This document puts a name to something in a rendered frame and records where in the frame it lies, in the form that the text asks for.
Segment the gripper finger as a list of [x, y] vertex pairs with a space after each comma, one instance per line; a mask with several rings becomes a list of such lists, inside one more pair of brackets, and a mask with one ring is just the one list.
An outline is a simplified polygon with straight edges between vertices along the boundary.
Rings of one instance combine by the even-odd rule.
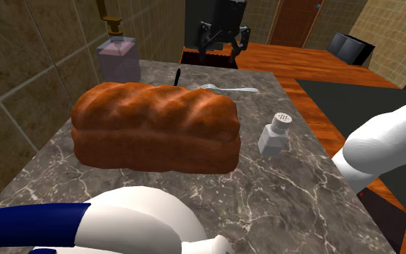
[[224, 31], [219, 27], [200, 21], [198, 33], [196, 37], [196, 45], [199, 53], [199, 63], [206, 63], [206, 50], [214, 43], [220, 43], [222, 41]]
[[[238, 32], [241, 35], [240, 44], [238, 44], [236, 41], [236, 36]], [[231, 55], [229, 63], [234, 64], [235, 58], [240, 54], [240, 52], [245, 51], [247, 49], [250, 38], [250, 28], [248, 28], [248, 26], [241, 26], [239, 28], [239, 31], [234, 31], [229, 36], [231, 43]]]

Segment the silver fork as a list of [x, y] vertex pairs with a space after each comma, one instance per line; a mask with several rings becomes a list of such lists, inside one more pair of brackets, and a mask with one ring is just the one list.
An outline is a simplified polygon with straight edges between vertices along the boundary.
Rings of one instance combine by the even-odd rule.
[[220, 87], [217, 87], [214, 84], [204, 84], [204, 85], [201, 85], [199, 87], [196, 87], [194, 90], [197, 90], [197, 89], [215, 89], [215, 90], [220, 90], [220, 91], [239, 91], [239, 92], [259, 92], [258, 89], [256, 89], [256, 88], [246, 88], [246, 87], [243, 87], [243, 88], [220, 88]]

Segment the brown wooden door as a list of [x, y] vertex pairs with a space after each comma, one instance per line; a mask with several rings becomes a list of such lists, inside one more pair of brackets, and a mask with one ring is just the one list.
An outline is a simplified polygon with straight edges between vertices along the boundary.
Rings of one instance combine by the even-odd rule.
[[327, 2], [279, 0], [267, 44], [304, 48]]

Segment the glass soap dispenser brass pump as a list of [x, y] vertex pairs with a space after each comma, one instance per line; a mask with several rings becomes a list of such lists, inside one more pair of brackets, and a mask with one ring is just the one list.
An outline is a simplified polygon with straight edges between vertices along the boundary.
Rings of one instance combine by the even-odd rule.
[[135, 38], [123, 36], [121, 17], [107, 15], [104, 0], [96, 0], [100, 18], [110, 27], [109, 39], [96, 48], [96, 56], [105, 82], [139, 82], [141, 68]]

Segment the brown bread loaf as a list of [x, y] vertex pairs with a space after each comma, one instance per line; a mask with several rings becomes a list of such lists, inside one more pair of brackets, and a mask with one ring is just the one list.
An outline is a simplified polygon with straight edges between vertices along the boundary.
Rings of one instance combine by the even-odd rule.
[[226, 174], [239, 162], [237, 106], [207, 89], [105, 82], [78, 99], [71, 123], [89, 167]]

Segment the black box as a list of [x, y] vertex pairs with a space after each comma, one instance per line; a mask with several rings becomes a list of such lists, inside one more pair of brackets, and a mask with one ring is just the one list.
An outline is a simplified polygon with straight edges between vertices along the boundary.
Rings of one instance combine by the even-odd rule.
[[349, 65], [362, 66], [374, 49], [370, 43], [336, 32], [326, 51]]

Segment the glass salt shaker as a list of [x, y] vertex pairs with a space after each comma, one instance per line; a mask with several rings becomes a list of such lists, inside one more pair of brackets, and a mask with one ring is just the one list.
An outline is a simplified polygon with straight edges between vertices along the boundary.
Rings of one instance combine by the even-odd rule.
[[276, 113], [270, 124], [267, 124], [257, 143], [262, 156], [277, 157], [288, 142], [288, 127], [292, 117], [285, 113]]

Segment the white and blue kettle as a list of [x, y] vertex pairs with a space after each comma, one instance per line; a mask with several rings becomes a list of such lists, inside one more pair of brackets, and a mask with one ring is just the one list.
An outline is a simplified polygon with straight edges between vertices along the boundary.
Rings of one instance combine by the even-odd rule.
[[146, 186], [109, 190], [83, 203], [0, 208], [0, 248], [28, 254], [234, 254], [208, 238], [180, 199]]

